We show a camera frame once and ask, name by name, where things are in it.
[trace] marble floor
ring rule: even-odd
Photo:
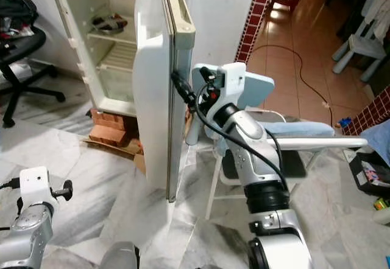
[[[85,114],[92,103],[83,81],[59,74],[54,79],[43,77],[34,86],[61,91],[66,100],[58,103],[53,97],[25,93],[19,98],[13,118],[79,135],[90,133],[93,122]],[[5,112],[9,99],[10,95],[0,96],[0,114]]]
[[[55,213],[42,268],[98,268],[108,248],[123,240],[140,248],[141,268],[248,268],[245,200],[216,201],[211,219],[204,219],[215,163],[208,142],[183,145],[177,201],[168,203],[131,160],[81,139],[25,120],[0,132],[0,182],[40,165],[54,189],[73,181],[73,198],[60,200]],[[310,153],[301,157],[307,162]],[[218,186],[219,194],[232,190],[240,192]],[[0,226],[15,218],[17,198],[17,190],[0,191]],[[386,268],[390,230],[371,220],[375,197],[356,188],[341,150],[322,154],[291,199],[315,268]]]

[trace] black bag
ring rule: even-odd
[[[37,17],[37,7],[31,0],[0,0],[0,19],[11,18],[13,29],[32,26]]]

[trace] white plastic chair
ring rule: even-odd
[[[365,17],[369,12],[375,0],[366,0],[364,3],[361,15]],[[385,58],[386,52],[380,40],[374,35],[374,29],[378,24],[378,16],[374,18],[367,33],[363,36],[363,31],[369,24],[365,19],[360,24],[355,34],[352,34],[348,41],[346,41],[333,55],[332,59],[338,61],[333,67],[333,72],[339,74],[348,64],[354,53],[375,58],[375,61],[366,69],[360,77],[360,80],[367,82],[375,70],[378,68],[381,61]]]

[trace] chair wheel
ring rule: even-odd
[[[63,94],[58,94],[55,96],[55,98],[60,102],[64,102],[65,101],[65,96]]]
[[[11,128],[15,124],[15,121],[12,119],[3,119],[3,122],[4,122],[3,123],[4,128]]]

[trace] red brick tile border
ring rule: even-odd
[[[269,0],[252,0],[246,18],[241,40],[239,42],[235,61],[247,63],[254,49],[257,34],[264,20],[264,13]]]
[[[351,123],[342,129],[345,135],[359,135],[365,129],[390,118],[390,85],[385,88]]]

